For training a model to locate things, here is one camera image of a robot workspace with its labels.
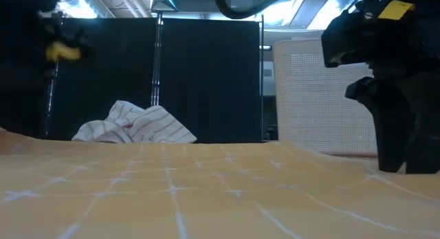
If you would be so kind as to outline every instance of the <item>crumpled towel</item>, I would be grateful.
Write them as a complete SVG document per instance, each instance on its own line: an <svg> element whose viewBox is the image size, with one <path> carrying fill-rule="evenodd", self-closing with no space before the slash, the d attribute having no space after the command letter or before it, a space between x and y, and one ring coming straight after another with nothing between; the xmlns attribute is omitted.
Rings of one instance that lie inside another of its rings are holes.
<svg viewBox="0 0 440 239"><path fill-rule="evenodd" d="M104 121L82 125L72 141L193 143L197 138L161 106L148 109L117 101Z"/></svg>

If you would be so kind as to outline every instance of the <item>yellow label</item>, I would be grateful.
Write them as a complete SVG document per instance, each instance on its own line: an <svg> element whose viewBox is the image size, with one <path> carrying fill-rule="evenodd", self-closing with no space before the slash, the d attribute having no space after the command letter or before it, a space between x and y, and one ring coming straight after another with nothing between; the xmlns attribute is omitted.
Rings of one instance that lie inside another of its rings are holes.
<svg viewBox="0 0 440 239"><path fill-rule="evenodd" d="M414 4L393 0L382 11L379 18L400 20L409 10L414 10Z"/></svg>

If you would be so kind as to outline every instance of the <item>white perforated panel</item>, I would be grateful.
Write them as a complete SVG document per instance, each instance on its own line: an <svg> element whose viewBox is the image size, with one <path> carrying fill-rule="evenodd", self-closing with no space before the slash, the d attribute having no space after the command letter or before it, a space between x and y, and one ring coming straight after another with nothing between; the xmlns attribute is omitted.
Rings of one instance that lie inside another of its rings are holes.
<svg viewBox="0 0 440 239"><path fill-rule="evenodd" d="M371 75L367 65L325 68L320 40L279 42L273 51L281 140L321 152L376 152L371 114L344 96Z"/></svg>

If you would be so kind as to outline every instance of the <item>tan table surface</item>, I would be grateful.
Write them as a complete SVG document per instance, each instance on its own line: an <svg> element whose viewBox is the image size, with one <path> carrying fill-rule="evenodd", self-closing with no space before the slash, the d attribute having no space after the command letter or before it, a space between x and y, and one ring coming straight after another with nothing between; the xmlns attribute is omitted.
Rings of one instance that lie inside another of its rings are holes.
<svg viewBox="0 0 440 239"><path fill-rule="evenodd" d="M440 238L440 176L278 144L0 133L0 238Z"/></svg>

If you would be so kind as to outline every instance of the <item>black curtain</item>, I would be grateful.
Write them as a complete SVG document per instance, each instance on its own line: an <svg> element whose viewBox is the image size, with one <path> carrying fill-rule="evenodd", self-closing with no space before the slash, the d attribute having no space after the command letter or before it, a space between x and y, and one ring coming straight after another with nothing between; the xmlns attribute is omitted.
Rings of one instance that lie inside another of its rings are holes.
<svg viewBox="0 0 440 239"><path fill-rule="evenodd" d="M155 25L155 19L64 19L63 32L82 28L92 53L59 63L48 138L70 140L85 122L105 119L116 100L151 105Z"/></svg>
<svg viewBox="0 0 440 239"><path fill-rule="evenodd" d="M0 64L0 127L41 137L45 115L45 80L40 67Z"/></svg>
<svg viewBox="0 0 440 239"><path fill-rule="evenodd" d="M159 105L199 143L260 142L257 22L164 19Z"/></svg>

